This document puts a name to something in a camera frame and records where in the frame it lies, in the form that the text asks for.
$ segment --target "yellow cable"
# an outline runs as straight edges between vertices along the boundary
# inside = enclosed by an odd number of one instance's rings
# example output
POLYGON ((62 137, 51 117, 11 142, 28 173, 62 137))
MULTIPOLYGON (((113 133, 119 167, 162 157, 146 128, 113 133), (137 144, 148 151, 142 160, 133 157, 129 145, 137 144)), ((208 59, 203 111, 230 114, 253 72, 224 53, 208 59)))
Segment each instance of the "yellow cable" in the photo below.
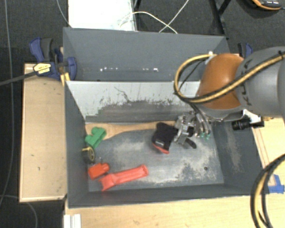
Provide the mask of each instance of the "yellow cable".
POLYGON ((258 209, 257 201, 256 201, 256 200, 257 200, 258 196, 261 194, 262 189, 264 188, 265 179, 266 179, 267 174, 268 174, 268 172, 265 172, 264 175, 262 176, 260 182, 258 183, 258 185, 257 185, 257 187, 256 187, 256 192, 255 192, 254 200, 253 200, 254 207, 255 207, 255 210, 254 210, 254 211, 255 211, 255 217, 256 217, 257 222, 258 222, 258 225, 259 225, 260 227, 262 227, 263 223, 262 223, 262 221, 261 221, 260 216, 258 215, 258 210, 259 210, 259 209, 258 209))
POLYGON ((180 67, 177 69, 176 71, 176 74, 175 74, 175 77, 174 77, 174 88, 175 88, 175 91, 177 92, 177 94, 183 98, 186 98, 185 95, 183 95, 181 92, 180 92, 180 89, 179 89, 179 76, 180 76, 180 73, 181 71, 187 67, 190 63, 194 62, 194 61, 197 61, 197 60, 201 60, 201 59, 206 59, 208 57, 211 57, 211 56, 216 56, 216 54, 204 54, 204 55, 200 55, 200 56, 195 56, 195 57, 191 57, 189 59, 187 59, 186 61, 184 61, 180 67))
MULTIPOLYGON (((188 99, 185 95, 183 95, 179 88, 178 88, 178 77, 180 75, 180 72, 183 68, 185 68, 189 63, 193 62, 193 61, 196 61, 196 60, 200 60, 200 59, 205 59, 205 58, 208 58, 212 55, 209 55, 209 54, 206 54, 206 55, 201 55, 201 56, 196 56, 196 57, 192 57, 188 60, 186 60, 185 62, 182 63, 182 65, 178 68, 176 74, 175 74, 175 79, 174 79, 174 87, 175 87, 175 91, 177 92, 177 94, 184 98, 184 99, 188 99)), ((262 64, 260 64, 259 66, 257 66, 256 68, 254 68, 253 70, 251 70, 250 72, 246 73, 245 75, 243 75, 243 77, 241 77, 239 80, 235 81, 234 83, 232 83, 230 86, 228 86, 227 88, 223 89, 223 90, 220 90, 218 92, 216 92, 215 94, 213 95, 210 95, 210 96, 206 96, 206 97, 203 97, 203 98, 200 98, 200 99, 191 99, 191 100, 188 100, 190 103, 194 103, 194 104, 200 104, 200 103, 204 103, 204 102, 207 102, 207 101, 210 101, 210 100, 214 100, 218 97, 221 97, 222 95, 225 95, 226 93, 230 92, 231 90, 235 89, 237 86, 239 86, 240 84, 242 84, 244 81, 246 81, 248 78, 250 78, 251 76, 253 76, 254 74, 256 74, 257 72, 261 71, 262 69, 268 67, 269 65, 271 64, 274 64, 276 62, 279 62, 281 60, 283 60, 283 58, 285 57, 285 54, 284 55, 280 55, 280 56, 277 56, 271 60, 268 60, 262 64)))

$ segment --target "red plastic tool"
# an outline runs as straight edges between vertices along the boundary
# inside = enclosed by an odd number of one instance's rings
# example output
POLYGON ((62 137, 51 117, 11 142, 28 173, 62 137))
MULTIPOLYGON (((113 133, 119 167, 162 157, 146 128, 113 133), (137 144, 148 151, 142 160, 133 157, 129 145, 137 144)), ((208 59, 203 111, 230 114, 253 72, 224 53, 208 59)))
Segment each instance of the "red plastic tool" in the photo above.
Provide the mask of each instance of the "red plastic tool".
POLYGON ((93 165, 89 168, 88 173, 92 180, 96 179, 97 177, 100 177, 101 175, 105 174, 110 170, 110 167, 108 163, 98 163, 96 165, 93 165))
POLYGON ((106 176, 99 179, 103 185, 102 191, 108 190, 118 184, 133 181, 142 177, 148 176, 149 172, 145 165, 129 169, 126 171, 121 171, 117 173, 107 174, 106 176))

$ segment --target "white paper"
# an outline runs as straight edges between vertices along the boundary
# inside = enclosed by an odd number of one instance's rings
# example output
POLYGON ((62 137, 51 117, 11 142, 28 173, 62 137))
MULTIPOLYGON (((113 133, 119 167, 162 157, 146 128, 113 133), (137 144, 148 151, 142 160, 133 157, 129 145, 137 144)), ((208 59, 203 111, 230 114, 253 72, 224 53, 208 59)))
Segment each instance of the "white paper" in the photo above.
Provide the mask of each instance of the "white paper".
POLYGON ((131 0, 68 0, 68 6, 73 28, 135 30, 133 21, 120 27, 122 18, 133 11, 131 0))

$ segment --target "orange object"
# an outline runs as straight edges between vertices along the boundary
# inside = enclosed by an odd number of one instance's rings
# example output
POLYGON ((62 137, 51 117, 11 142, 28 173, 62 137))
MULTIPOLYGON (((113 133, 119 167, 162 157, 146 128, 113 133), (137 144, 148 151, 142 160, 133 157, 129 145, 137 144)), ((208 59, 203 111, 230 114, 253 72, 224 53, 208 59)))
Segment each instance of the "orange object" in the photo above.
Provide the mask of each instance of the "orange object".
MULTIPOLYGON (((238 66, 244 59, 231 53, 224 53, 212 58, 200 81, 197 95, 202 96, 220 89, 229 84, 235 78, 238 66)), ((210 109, 232 109, 240 106, 235 91, 231 91, 225 96, 203 104, 210 109)))
POLYGON ((129 169, 126 171, 121 171, 117 173, 107 174, 106 176, 99 179, 103 185, 102 191, 112 188, 118 184, 133 181, 142 177, 148 176, 149 172, 145 165, 129 169))
POLYGON ((97 177, 100 177, 101 175, 105 174, 110 170, 110 167, 108 163, 98 163, 96 165, 93 165, 89 168, 88 173, 92 180, 96 179, 97 177))

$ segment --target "wooden stick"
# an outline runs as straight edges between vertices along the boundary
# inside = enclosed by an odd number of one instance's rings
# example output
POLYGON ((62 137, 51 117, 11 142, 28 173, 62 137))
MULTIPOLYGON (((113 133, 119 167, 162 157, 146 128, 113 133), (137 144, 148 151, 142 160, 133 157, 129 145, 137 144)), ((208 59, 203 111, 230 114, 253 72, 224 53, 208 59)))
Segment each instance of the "wooden stick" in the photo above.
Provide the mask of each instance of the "wooden stick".
MULTIPOLYGON (((138 130, 148 130, 148 129, 156 129, 156 124, 159 122, 151 122, 151 123, 141 123, 141 124, 128 124, 128 125, 119 125, 119 124, 109 124, 109 123, 89 123, 85 125, 85 131, 87 134, 91 134, 91 130, 94 127, 104 128, 106 131, 105 139, 112 138, 120 133, 130 132, 130 131, 138 131, 138 130)), ((175 121, 163 121, 162 123, 173 126, 175 121)))

